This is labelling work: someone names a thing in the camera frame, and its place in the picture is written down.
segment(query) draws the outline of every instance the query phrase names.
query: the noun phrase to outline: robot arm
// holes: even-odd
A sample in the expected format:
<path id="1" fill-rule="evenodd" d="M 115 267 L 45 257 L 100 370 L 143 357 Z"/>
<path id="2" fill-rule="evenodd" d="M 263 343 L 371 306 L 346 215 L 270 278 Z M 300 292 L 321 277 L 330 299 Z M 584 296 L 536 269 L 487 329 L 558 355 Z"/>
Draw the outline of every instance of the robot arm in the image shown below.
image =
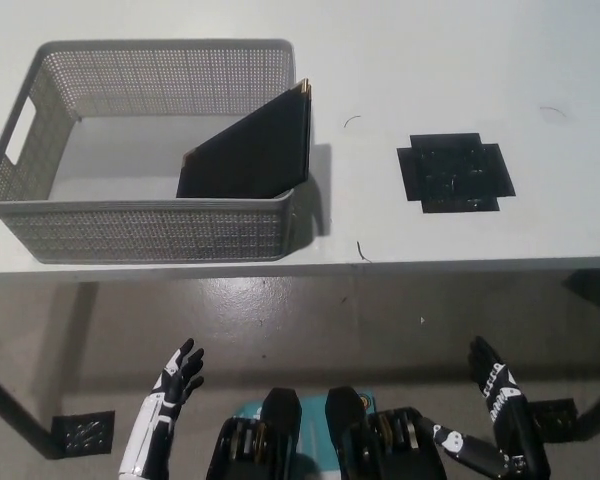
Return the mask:
<path id="1" fill-rule="evenodd" d="M 547 480 L 551 475 L 528 402 L 507 365 L 482 338 L 471 343 L 471 378 L 484 396 L 496 446 L 451 430 L 426 417 L 417 420 L 423 435 L 451 458 L 489 478 Z"/>
<path id="2" fill-rule="evenodd" d="M 162 370 L 151 393 L 142 402 L 119 470 L 119 480 L 167 480 L 175 423 L 182 406 L 204 378 L 204 350 L 193 350 L 188 339 Z"/>

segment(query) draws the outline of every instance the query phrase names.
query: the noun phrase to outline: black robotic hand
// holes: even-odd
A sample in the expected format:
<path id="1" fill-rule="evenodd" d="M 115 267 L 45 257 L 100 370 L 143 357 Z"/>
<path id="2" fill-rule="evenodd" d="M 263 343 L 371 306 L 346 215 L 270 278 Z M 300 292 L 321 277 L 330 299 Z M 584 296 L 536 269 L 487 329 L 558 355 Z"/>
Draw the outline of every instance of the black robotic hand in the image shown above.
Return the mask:
<path id="1" fill-rule="evenodd" d="M 500 355 L 482 337 L 471 343 L 469 367 L 486 399 L 496 444 L 510 459 L 514 475 L 548 479 L 551 469 L 527 399 Z"/>
<path id="2" fill-rule="evenodd" d="M 182 406 L 191 396 L 191 393 L 204 383 L 204 377 L 196 376 L 202 370 L 204 350 L 199 348 L 183 361 L 193 350 L 193 339 L 189 338 L 180 347 L 165 365 L 158 381 L 153 386 L 151 394 L 163 394 L 164 400 L 160 408 L 160 415 L 171 418 L 174 422 L 180 415 Z"/>
<path id="3" fill-rule="evenodd" d="M 204 350 L 198 349 L 187 358 L 192 350 L 193 339 L 189 338 L 167 362 L 144 399 L 120 465 L 120 480 L 168 480 L 180 410 L 204 382 L 196 376 L 202 369 Z"/>

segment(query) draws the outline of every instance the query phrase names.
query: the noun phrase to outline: white table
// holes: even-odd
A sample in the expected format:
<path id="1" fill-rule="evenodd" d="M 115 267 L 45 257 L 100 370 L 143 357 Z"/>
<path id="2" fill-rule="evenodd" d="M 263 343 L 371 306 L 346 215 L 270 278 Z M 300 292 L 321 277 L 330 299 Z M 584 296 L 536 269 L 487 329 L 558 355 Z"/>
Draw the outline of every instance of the white table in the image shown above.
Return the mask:
<path id="1" fill-rule="evenodd" d="M 293 43 L 331 158 L 322 235 L 273 263 L 62 266 L 0 222 L 0 280 L 600 268 L 600 0 L 0 1 L 0 132 L 40 44 L 166 37 Z M 500 145 L 517 196 L 499 212 L 406 201 L 396 148 L 451 132 Z"/>

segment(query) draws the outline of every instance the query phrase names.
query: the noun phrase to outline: black folder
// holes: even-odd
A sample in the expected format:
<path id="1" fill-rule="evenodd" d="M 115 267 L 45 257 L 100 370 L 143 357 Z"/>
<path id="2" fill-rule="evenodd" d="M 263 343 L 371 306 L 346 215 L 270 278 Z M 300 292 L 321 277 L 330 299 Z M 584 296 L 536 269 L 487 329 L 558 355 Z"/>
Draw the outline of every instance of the black folder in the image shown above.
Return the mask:
<path id="1" fill-rule="evenodd" d="M 178 198 L 274 198 L 309 175 L 307 79 L 186 153 Z"/>

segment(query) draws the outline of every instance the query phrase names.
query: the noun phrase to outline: gray plastic basket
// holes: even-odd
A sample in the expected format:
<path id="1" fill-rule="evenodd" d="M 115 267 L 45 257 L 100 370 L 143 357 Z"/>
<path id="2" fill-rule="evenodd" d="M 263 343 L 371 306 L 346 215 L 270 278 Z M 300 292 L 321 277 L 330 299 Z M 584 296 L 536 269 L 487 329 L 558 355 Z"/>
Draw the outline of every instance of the gray plastic basket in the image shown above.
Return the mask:
<path id="1" fill-rule="evenodd" d="M 289 245 L 293 191 L 270 200 L 204 200 L 176 199 L 174 188 L 173 198 L 135 192 L 139 198 L 98 200 L 87 192 L 68 201 L 52 190 L 63 164 L 72 161 L 65 158 L 72 131 L 89 118 L 154 116 L 167 126 L 182 120 L 174 116 L 195 125 L 222 116 L 235 121 L 294 83 L 292 47 L 281 40 L 46 44 L 0 137 L 0 218 L 44 263 L 280 258 Z M 14 164 L 6 149 L 27 97 L 36 114 Z M 182 154 L 195 143 L 187 146 Z M 90 162 L 109 168 L 116 160 Z"/>

